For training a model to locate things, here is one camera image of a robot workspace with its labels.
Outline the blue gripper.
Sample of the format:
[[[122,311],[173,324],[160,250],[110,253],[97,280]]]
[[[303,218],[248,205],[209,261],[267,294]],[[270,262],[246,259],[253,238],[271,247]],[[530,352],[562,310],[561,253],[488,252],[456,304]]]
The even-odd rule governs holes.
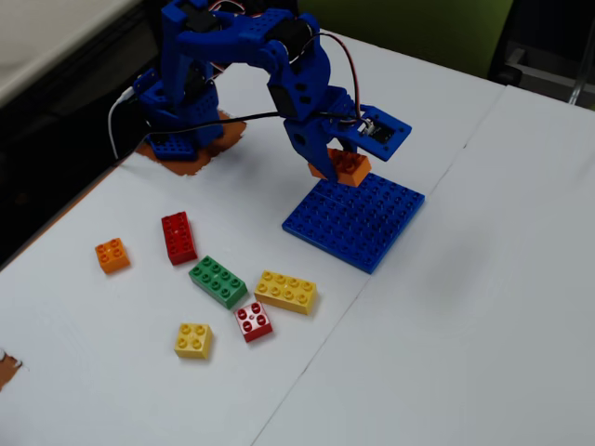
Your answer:
[[[284,128],[294,150],[327,180],[336,181],[335,167],[327,144],[331,140],[322,120],[339,125],[357,125],[358,112],[344,87],[329,84],[330,68],[280,68],[270,73],[267,83],[275,111],[284,118]],[[355,138],[332,136],[346,152],[356,153]]]

